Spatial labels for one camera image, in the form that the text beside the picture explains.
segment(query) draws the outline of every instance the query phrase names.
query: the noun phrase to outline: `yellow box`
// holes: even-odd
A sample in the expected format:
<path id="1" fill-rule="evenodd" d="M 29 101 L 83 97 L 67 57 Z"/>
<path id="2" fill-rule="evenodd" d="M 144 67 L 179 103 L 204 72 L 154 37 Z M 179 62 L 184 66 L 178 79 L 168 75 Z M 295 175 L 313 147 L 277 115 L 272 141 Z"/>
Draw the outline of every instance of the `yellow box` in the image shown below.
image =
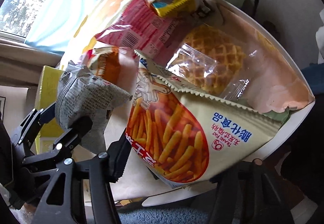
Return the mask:
<path id="1" fill-rule="evenodd" d="M 44 66 L 37 88 L 35 108 L 47 108 L 57 97 L 57 85 L 63 71 L 52 67 Z M 57 124 L 56 119 L 44 124 L 35 139 L 36 151 L 38 154 L 48 151 L 50 142 L 54 142 L 63 133 L 62 128 Z"/>

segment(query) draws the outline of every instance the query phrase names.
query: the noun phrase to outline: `gray snack bag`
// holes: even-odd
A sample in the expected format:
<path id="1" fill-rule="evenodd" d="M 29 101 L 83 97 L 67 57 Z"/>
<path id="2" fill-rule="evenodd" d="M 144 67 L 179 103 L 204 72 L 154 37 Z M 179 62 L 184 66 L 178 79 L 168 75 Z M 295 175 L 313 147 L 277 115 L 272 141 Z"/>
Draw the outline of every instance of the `gray snack bag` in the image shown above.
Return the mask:
<path id="1" fill-rule="evenodd" d="M 89 116 L 93 125 L 81 146 L 98 154 L 106 151 L 103 133 L 111 111 L 131 99 L 127 91 L 93 75 L 87 66 L 70 61 L 59 80 L 55 117 L 67 130 L 80 117 Z"/>

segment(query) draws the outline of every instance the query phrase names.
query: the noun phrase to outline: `wall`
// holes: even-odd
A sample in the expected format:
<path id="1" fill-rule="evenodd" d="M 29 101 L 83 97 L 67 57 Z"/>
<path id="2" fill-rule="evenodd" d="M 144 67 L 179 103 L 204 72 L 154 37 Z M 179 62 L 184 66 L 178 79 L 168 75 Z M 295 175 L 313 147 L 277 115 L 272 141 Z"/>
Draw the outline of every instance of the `wall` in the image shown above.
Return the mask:
<path id="1" fill-rule="evenodd" d="M 5 97 L 3 124 L 9 135 L 25 118 L 28 88 L 0 86 L 0 96 Z"/>
<path id="2" fill-rule="evenodd" d="M 280 43 L 302 69 L 317 63 L 315 33 L 323 25 L 319 16 L 323 8 L 321 0 L 260 0 L 256 20 L 275 24 Z"/>

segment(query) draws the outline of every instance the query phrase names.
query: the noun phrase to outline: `curtain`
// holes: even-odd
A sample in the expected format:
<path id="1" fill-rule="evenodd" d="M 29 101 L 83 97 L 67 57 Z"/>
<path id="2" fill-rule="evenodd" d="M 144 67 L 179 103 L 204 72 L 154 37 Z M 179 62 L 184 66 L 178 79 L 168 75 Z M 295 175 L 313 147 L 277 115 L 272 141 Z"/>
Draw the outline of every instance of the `curtain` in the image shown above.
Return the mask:
<path id="1" fill-rule="evenodd" d="M 66 47 L 97 0 L 45 0 L 25 44 L 63 55 Z"/>
<path id="2" fill-rule="evenodd" d="M 0 85 L 37 87 L 43 65 L 55 67 L 59 55 L 0 38 Z"/>

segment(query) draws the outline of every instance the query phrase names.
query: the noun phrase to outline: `waffle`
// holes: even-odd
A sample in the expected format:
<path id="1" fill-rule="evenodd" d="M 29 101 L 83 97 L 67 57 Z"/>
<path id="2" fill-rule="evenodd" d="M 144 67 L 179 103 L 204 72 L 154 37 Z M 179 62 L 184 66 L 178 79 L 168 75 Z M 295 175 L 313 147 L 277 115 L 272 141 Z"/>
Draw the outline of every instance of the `waffle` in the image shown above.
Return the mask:
<path id="1" fill-rule="evenodd" d="M 207 25 L 195 28 L 184 42 L 198 52 L 183 46 L 171 65 L 177 64 L 179 74 L 195 86 L 219 95 L 242 67 L 245 57 L 242 48 L 231 43 L 223 32 Z"/>

